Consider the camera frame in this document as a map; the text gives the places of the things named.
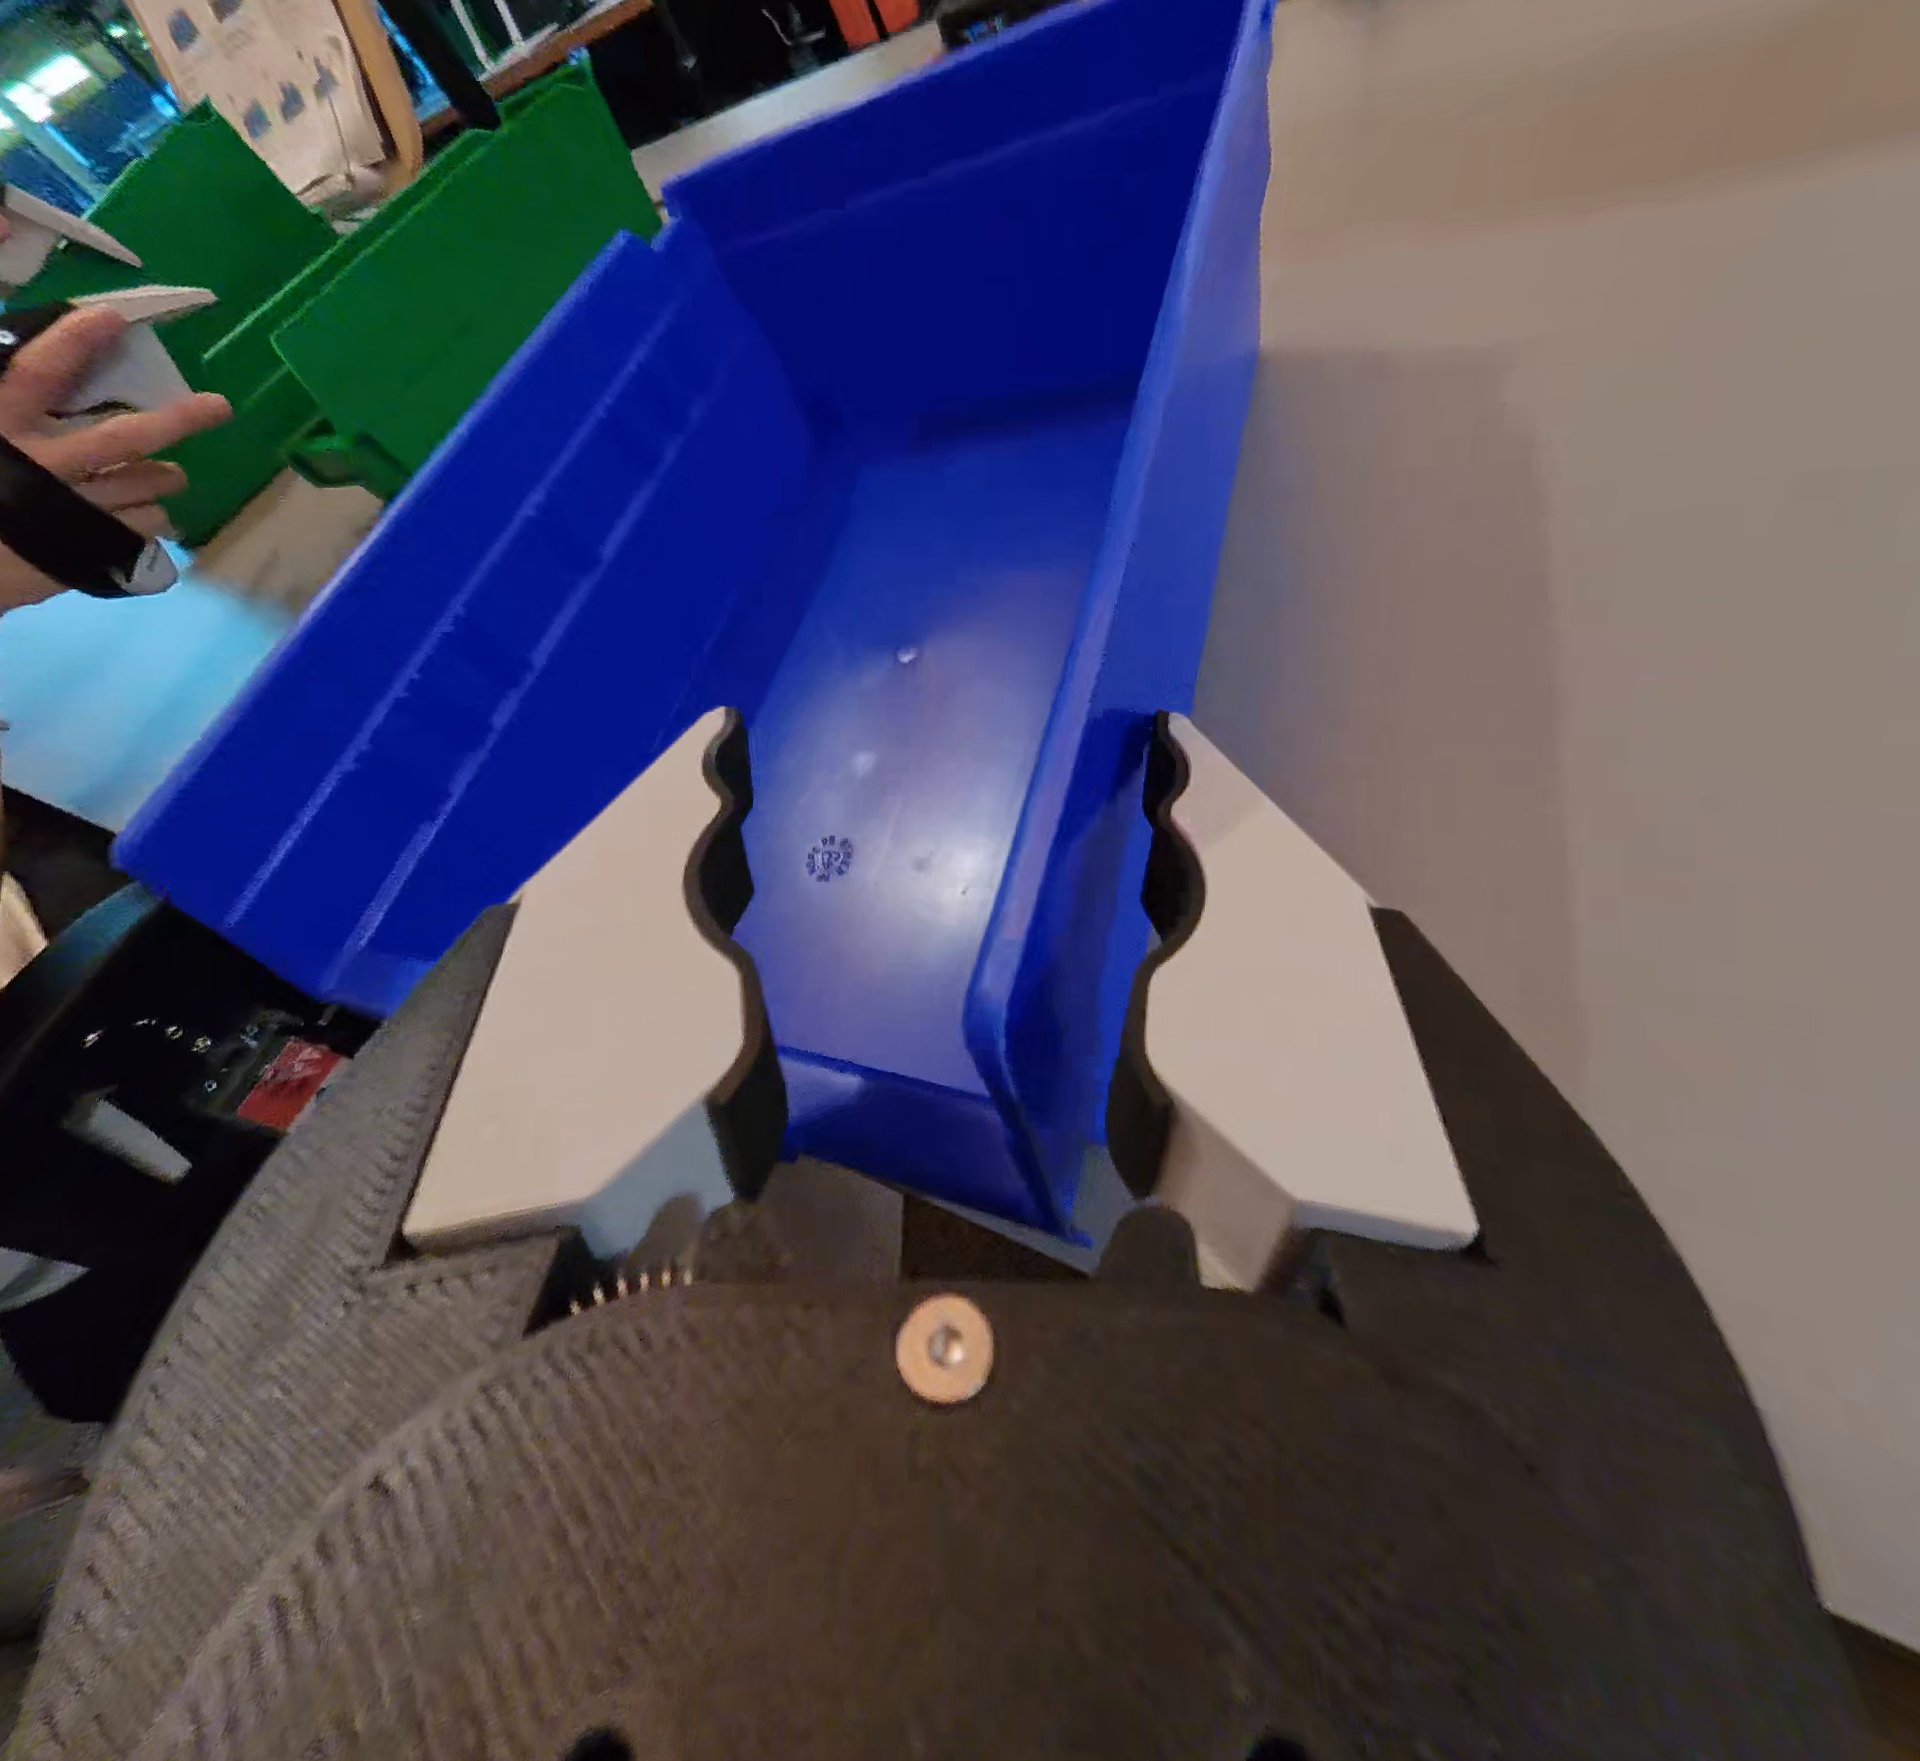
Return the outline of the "black case with red label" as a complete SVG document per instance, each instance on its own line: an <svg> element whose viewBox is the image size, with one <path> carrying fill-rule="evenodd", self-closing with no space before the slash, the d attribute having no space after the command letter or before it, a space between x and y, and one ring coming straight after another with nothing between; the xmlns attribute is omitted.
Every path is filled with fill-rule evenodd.
<svg viewBox="0 0 1920 1761"><path fill-rule="evenodd" d="M116 1415L253 1177L375 1030L138 886L2 987L2 1353L48 1415Z"/></svg>

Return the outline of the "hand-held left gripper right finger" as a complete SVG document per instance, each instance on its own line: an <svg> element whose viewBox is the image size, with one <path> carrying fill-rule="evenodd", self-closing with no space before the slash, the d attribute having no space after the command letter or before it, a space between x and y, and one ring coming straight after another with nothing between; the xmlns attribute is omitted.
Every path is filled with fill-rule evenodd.
<svg viewBox="0 0 1920 1761"><path fill-rule="evenodd" d="M1198 722L1153 718L1151 941L1105 1147L1179 1215L1206 1283L1260 1293L1319 1236L1465 1251L1479 1224L1369 892Z"/></svg>

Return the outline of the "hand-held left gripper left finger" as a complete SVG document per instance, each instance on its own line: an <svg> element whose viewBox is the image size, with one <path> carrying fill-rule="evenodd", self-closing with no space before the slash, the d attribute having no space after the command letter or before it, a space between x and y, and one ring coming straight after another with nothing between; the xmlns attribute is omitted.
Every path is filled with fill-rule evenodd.
<svg viewBox="0 0 1920 1761"><path fill-rule="evenodd" d="M706 709L515 892L406 1247L573 1229L626 1258L764 1196L791 1104L735 938L750 809L746 722Z"/></svg>

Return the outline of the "grey desk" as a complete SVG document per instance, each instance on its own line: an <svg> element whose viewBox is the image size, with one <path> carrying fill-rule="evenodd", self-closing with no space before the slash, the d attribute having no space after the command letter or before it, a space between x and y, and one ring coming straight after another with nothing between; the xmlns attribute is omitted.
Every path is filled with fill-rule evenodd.
<svg viewBox="0 0 1920 1761"><path fill-rule="evenodd" d="M1198 721L1710 1298L1918 1649L1918 0L1284 0Z"/></svg>

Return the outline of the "blue plastic bin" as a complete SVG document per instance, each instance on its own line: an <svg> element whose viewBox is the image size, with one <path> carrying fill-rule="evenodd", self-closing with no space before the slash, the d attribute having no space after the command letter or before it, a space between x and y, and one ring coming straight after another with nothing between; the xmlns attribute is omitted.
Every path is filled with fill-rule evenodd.
<svg viewBox="0 0 1920 1761"><path fill-rule="evenodd" d="M1279 0L1078 0L685 174L116 865L389 1016L702 712L799 1147L1071 1232L1260 362Z"/></svg>

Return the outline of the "large green plastic bin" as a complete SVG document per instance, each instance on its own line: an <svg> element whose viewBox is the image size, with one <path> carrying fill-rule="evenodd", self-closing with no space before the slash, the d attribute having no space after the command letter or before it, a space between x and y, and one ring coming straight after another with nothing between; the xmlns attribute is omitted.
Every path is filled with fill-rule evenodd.
<svg viewBox="0 0 1920 1761"><path fill-rule="evenodd" d="M188 385L232 408L227 426L178 453L186 485L168 515L181 544L203 551L269 488L300 438L320 420L320 408L278 353L275 333L281 298L328 257L337 234L208 106L176 122L155 152L81 218L130 248L138 265L110 265L62 244L17 306L130 287L213 294L208 307L155 327Z"/></svg>
<svg viewBox="0 0 1920 1761"><path fill-rule="evenodd" d="M587 64L464 132L204 357L266 408L266 472L393 503L555 303L660 217Z"/></svg>

